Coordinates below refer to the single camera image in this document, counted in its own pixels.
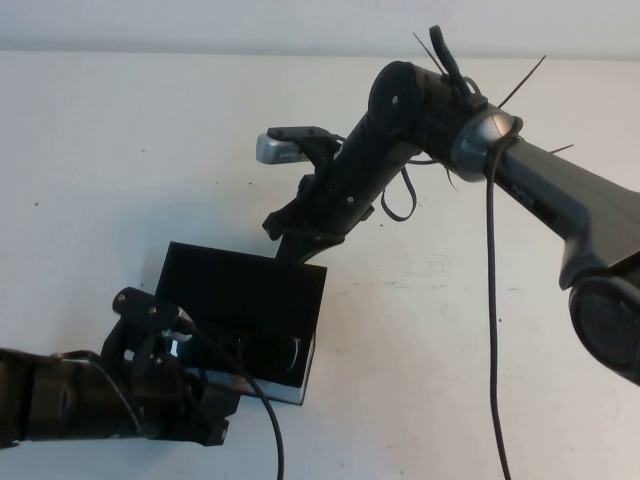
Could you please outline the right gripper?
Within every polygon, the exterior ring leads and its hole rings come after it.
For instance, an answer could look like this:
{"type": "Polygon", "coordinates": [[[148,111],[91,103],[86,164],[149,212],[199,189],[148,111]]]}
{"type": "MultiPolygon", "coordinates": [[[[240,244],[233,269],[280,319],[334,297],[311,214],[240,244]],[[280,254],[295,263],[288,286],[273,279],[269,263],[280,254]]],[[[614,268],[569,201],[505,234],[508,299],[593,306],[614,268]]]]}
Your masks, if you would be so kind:
{"type": "Polygon", "coordinates": [[[276,259],[308,262],[325,250],[321,240],[304,240],[293,233],[312,237],[344,238],[372,213],[375,174],[366,170],[329,169],[306,175],[293,200],[271,212],[263,228],[272,240],[281,239],[276,259]]]}

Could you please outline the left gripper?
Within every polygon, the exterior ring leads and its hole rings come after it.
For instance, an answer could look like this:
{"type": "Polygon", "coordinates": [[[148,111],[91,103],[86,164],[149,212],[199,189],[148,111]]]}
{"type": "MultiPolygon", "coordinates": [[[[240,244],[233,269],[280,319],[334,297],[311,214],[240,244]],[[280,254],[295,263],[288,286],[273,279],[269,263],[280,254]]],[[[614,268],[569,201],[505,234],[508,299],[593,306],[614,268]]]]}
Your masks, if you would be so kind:
{"type": "Polygon", "coordinates": [[[224,444],[240,395],[189,370],[187,377],[162,333],[119,320],[101,351],[106,371],[130,407],[138,435],[151,440],[224,444]],[[202,416],[201,431],[197,416],[202,416]]]}

